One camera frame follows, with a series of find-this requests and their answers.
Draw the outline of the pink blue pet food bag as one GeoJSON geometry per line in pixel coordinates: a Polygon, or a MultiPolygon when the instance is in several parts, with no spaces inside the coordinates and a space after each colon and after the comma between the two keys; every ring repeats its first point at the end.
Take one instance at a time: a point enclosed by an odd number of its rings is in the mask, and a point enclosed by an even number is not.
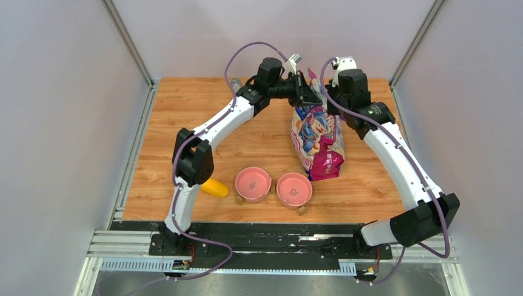
{"type": "Polygon", "coordinates": [[[337,178],[345,161],[342,120],[327,112],[321,80],[311,69],[305,78],[321,99],[320,105],[298,106],[292,113],[291,139],[310,181],[337,178]]]}

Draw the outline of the yellow plastic scoop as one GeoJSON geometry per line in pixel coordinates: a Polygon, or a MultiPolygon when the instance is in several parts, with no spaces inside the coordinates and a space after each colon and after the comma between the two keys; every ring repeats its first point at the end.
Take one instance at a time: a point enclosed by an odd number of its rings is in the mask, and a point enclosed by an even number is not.
{"type": "Polygon", "coordinates": [[[229,194],[229,188],[213,178],[206,180],[206,182],[200,186],[200,190],[206,194],[219,198],[226,197],[229,194]]]}

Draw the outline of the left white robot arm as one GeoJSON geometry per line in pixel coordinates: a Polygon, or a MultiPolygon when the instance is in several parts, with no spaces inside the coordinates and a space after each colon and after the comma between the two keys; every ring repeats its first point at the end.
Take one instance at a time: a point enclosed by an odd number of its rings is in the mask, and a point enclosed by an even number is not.
{"type": "Polygon", "coordinates": [[[267,108],[273,99],[286,99],[291,107],[322,103],[297,69],[301,59],[299,54],[285,63],[264,58],[257,74],[233,91],[233,98],[222,110],[193,130],[178,131],[172,158],[175,191],[168,215],[159,228],[171,253],[181,255],[189,247],[188,232],[196,197],[214,171],[213,151],[227,136],[267,108]]]}

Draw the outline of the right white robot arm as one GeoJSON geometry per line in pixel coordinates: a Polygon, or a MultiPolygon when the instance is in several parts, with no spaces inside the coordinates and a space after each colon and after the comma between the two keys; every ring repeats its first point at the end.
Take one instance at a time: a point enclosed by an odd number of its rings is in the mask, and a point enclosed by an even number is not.
{"type": "Polygon", "coordinates": [[[422,169],[387,104],[372,101],[367,76],[361,69],[338,69],[326,91],[329,111],[343,116],[378,156],[405,208],[393,218],[362,226],[352,240],[354,253],[365,258],[376,251],[377,245],[411,247],[442,234],[447,256],[448,227],[460,206],[456,194],[444,193],[422,169]]]}

